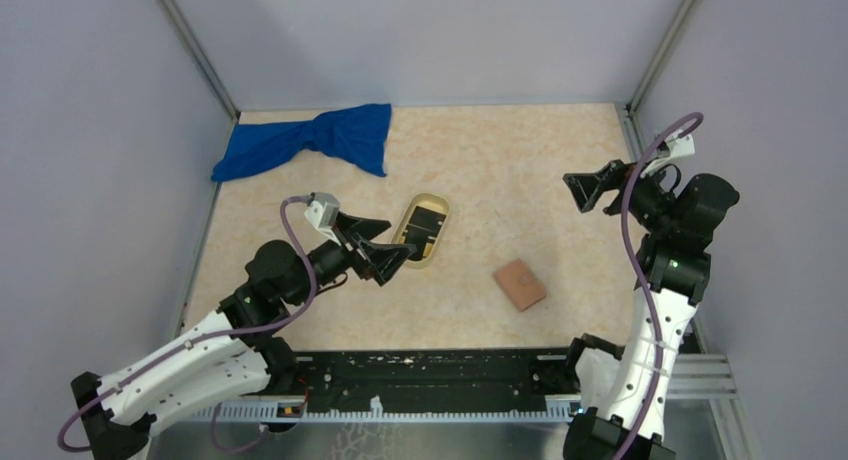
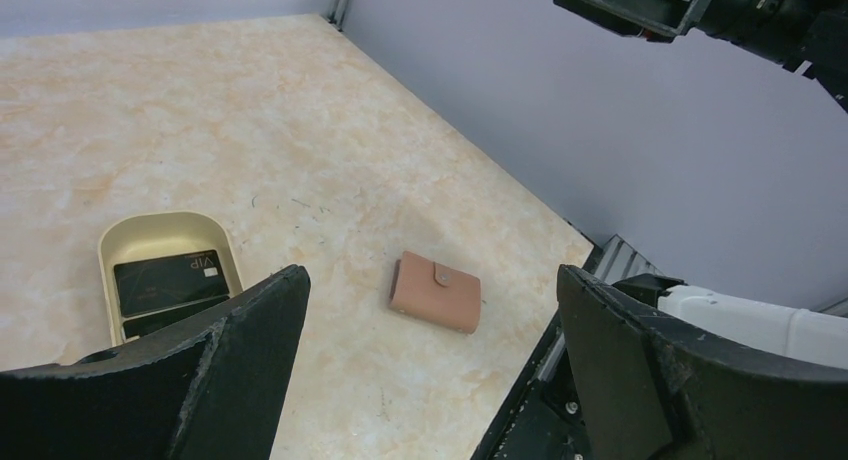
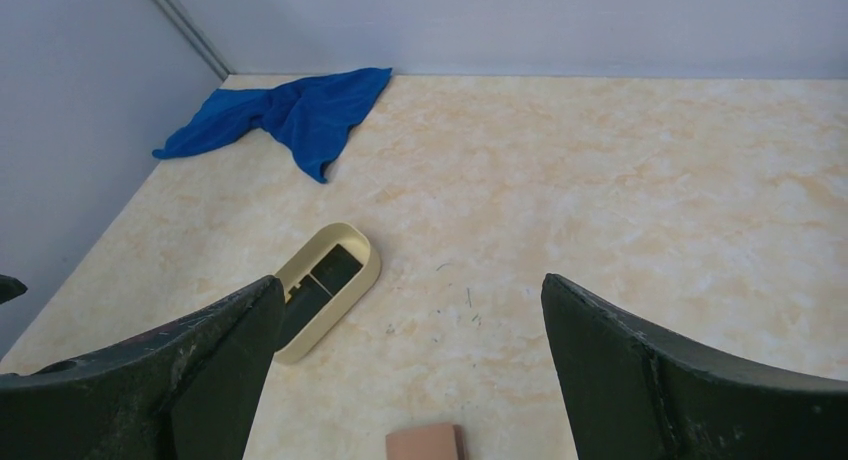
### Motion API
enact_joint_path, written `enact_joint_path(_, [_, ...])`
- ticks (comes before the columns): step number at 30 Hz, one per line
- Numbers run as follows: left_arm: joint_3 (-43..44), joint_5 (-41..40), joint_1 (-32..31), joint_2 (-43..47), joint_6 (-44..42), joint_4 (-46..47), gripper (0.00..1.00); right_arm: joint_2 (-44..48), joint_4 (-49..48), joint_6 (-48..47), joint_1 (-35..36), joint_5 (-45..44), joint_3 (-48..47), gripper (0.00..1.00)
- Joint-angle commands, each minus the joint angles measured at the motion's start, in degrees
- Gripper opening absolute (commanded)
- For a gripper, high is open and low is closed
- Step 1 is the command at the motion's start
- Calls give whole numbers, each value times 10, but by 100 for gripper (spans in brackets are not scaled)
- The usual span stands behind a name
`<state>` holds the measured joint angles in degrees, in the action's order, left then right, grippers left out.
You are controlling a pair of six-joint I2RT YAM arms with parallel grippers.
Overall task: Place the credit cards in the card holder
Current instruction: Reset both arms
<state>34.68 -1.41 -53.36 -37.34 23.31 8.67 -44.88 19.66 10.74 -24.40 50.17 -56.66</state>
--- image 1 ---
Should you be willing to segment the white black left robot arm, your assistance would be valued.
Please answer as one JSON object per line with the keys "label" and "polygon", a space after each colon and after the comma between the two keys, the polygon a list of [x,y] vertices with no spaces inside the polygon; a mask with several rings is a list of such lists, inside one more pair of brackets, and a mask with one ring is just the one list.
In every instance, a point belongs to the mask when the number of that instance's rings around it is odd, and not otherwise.
{"label": "white black left robot arm", "polygon": [[90,452],[129,459],[174,423],[244,395],[286,395],[299,388],[296,355],[277,332],[309,299],[345,282],[353,271],[385,285],[417,252],[412,244],[379,244],[386,220],[344,213],[327,240],[305,256],[288,241],[263,244],[247,281],[180,337],[112,374],[84,372],[71,383]]}

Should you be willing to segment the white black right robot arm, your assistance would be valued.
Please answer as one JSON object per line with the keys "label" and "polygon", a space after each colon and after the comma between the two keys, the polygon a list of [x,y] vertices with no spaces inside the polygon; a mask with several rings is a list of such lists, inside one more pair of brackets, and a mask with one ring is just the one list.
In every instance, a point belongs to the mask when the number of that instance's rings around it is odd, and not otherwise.
{"label": "white black right robot arm", "polygon": [[739,192],[713,174],[693,176],[680,193],[663,186],[666,170],[637,174],[610,162],[592,174],[566,174],[580,211],[616,191],[604,208],[623,228],[634,219],[646,233],[638,247],[625,232],[625,251],[636,274],[633,320],[627,343],[585,334],[573,340],[563,378],[581,393],[582,409],[563,446],[566,459],[673,459],[665,446],[670,377],[690,321],[710,278],[707,247]]}

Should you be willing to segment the beige oval plastic tray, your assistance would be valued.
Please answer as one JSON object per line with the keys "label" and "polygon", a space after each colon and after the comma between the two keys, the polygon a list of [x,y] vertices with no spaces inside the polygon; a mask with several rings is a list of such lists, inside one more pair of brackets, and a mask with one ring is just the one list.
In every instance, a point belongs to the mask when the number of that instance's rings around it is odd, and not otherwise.
{"label": "beige oval plastic tray", "polygon": [[403,243],[416,248],[405,261],[410,269],[428,266],[438,250],[451,214],[451,205],[443,196],[421,192],[414,195],[392,236],[393,243]]}

